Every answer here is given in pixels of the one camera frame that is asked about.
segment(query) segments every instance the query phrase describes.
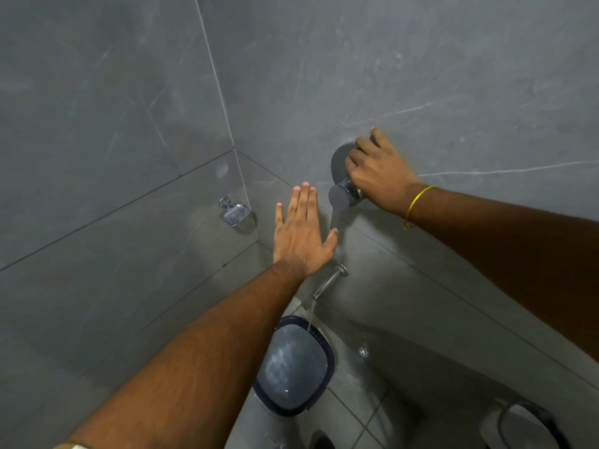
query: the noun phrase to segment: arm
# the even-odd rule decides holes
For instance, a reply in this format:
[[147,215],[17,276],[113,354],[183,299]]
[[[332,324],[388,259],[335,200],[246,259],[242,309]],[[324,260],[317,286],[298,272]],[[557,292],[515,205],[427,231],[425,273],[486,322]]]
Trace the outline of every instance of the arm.
[[[428,185],[379,129],[356,144],[346,159],[351,180],[404,218]],[[599,223],[441,189],[418,198],[410,221],[599,361]]]
[[274,264],[187,327],[68,439],[94,449],[224,447],[285,307],[329,261],[316,189],[277,204]]

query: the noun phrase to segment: forearm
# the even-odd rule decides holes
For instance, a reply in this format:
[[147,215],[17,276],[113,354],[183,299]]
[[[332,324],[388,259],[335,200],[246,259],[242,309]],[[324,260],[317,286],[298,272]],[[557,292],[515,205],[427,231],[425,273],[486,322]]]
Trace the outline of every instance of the forearm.
[[440,189],[410,221],[599,360],[599,223]]
[[303,279],[275,263],[179,334],[69,441],[94,449],[223,447]]

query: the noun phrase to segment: dark blue bucket rim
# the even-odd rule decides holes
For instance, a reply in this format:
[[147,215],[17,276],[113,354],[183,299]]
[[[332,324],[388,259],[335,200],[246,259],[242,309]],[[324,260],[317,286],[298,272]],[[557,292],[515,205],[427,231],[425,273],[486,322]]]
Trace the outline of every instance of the dark blue bucket rim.
[[[305,330],[308,329],[308,320],[302,317],[298,317],[296,315],[289,315],[279,320],[279,324],[277,324],[277,327],[274,329],[274,332],[277,332],[283,326],[287,326],[288,324],[296,324],[297,326],[300,326]],[[264,405],[266,405],[266,407],[270,411],[273,411],[279,416],[293,417],[299,415],[300,413],[303,413],[304,411],[309,410],[320,398],[323,392],[325,392],[326,386],[329,384],[329,381],[331,381],[331,378],[333,377],[333,372],[335,371],[335,355],[333,353],[333,349],[329,345],[329,342],[326,340],[324,335],[317,328],[315,328],[314,325],[310,327],[310,335],[314,339],[316,339],[318,344],[322,347],[323,351],[325,352],[327,367],[325,377],[322,379],[320,386],[318,386],[318,389],[316,389],[316,391],[310,396],[308,400],[302,403],[299,407],[290,409],[283,408],[280,405],[277,405],[266,394],[266,392],[264,392],[264,389],[262,388],[258,380],[254,382],[254,392],[256,393],[258,398],[262,401],[262,403],[264,403]]]

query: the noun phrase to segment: person's left hand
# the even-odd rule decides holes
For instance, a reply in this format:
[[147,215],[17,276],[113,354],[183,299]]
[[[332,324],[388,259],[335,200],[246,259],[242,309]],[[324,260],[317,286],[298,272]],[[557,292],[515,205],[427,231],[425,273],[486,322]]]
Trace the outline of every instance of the person's left hand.
[[288,262],[298,268],[304,278],[316,273],[333,258],[338,242],[338,230],[333,229],[326,241],[320,236],[318,196],[308,182],[294,187],[287,220],[283,204],[277,203],[274,230],[274,261]]

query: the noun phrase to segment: person's right arm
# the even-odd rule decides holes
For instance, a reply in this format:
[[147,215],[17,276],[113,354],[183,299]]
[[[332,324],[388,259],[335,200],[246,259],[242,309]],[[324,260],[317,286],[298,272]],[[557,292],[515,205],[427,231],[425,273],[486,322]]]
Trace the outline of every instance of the person's right arm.
[[[351,181],[405,218],[428,185],[379,129],[356,145],[346,159]],[[437,188],[418,198],[409,220],[599,361],[599,223]]]

